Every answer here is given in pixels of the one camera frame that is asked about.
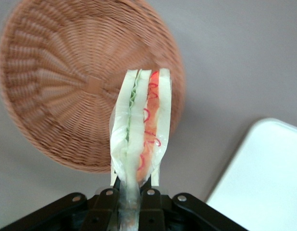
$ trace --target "metal bolt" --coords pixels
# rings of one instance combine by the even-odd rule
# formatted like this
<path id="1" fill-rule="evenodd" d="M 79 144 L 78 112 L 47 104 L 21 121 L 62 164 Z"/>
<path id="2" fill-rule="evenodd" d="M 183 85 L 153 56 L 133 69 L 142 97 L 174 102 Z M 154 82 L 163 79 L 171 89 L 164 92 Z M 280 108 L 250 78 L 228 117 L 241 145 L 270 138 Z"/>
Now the metal bolt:
<path id="1" fill-rule="evenodd" d="M 81 200 L 81 196 L 80 196 L 80 195 L 75 196 L 75 197 L 72 199 L 73 202 L 80 201 L 80 200 Z"/>
<path id="2" fill-rule="evenodd" d="M 187 198 L 186 198 L 185 196 L 183 196 L 183 195 L 178 196 L 177 199 L 178 199 L 179 201 L 181 201 L 181 202 L 184 202 L 184 201 L 187 200 Z"/>
<path id="3" fill-rule="evenodd" d="M 110 196 L 110 195 L 112 195 L 113 194 L 113 191 L 112 190 L 108 190 L 108 191 L 106 191 L 106 195 L 107 196 Z"/>
<path id="4" fill-rule="evenodd" d="M 154 195 L 155 194 L 155 190 L 150 189 L 150 190 L 147 191 L 147 194 L 148 195 Z"/>

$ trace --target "wicker basket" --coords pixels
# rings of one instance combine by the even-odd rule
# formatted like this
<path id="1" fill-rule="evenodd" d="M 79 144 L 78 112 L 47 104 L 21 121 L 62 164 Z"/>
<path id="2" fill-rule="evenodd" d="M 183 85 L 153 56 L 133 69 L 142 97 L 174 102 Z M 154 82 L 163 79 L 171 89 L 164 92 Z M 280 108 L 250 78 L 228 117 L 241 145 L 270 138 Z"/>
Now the wicker basket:
<path id="1" fill-rule="evenodd" d="M 0 42 L 0 87 L 22 133 L 65 166 L 108 172 L 108 121 L 127 69 L 169 68 L 171 133 L 184 104 L 181 58 L 143 0 L 23 0 Z"/>

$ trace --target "sandwich wrapper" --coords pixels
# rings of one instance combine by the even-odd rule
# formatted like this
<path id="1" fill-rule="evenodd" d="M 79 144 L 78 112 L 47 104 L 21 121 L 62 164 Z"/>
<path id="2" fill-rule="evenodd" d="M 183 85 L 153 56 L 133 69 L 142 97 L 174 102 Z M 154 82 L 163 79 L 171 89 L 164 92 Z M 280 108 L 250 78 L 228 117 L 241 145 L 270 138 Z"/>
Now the sandwich wrapper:
<path id="1" fill-rule="evenodd" d="M 166 151 L 171 120 L 170 71 L 162 68 L 128 70 L 110 129 L 111 183 L 120 186 L 120 230 L 138 230 L 140 187 L 151 177 L 159 184 L 161 159 Z"/>

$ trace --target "gray surface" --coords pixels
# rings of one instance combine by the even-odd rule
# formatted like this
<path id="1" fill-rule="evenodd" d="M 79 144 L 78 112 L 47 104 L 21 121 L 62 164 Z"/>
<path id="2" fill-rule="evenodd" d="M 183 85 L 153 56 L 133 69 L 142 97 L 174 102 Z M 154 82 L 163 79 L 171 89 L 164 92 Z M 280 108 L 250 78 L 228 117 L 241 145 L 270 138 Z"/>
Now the gray surface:
<path id="1" fill-rule="evenodd" d="M 0 25 L 15 2 L 0 0 Z M 297 0 L 148 2 L 172 31 L 187 78 L 161 186 L 205 199 L 252 122 L 269 116 L 297 126 Z M 74 171 L 39 153 L 0 100 L 0 226 L 109 182 L 108 174 Z"/>

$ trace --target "table surface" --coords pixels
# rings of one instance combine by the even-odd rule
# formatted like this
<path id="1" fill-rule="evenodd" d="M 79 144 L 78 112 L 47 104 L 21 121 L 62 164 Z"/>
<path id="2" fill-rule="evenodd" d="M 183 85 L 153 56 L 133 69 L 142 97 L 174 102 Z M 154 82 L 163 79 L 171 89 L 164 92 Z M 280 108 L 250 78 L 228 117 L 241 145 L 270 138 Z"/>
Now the table surface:
<path id="1" fill-rule="evenodd" d="M 0 0 L 0 31 L 17 0 Z M 249 126 L 297 126 L 297 0 L 148 0 L 171 30 L 186 69 L 186 107 L 161 164 L 161 186 L 205 200 Z M 91 197 L 109 174 L 51 161 L 0 99 L 0 227 L 68 193 Z"/>

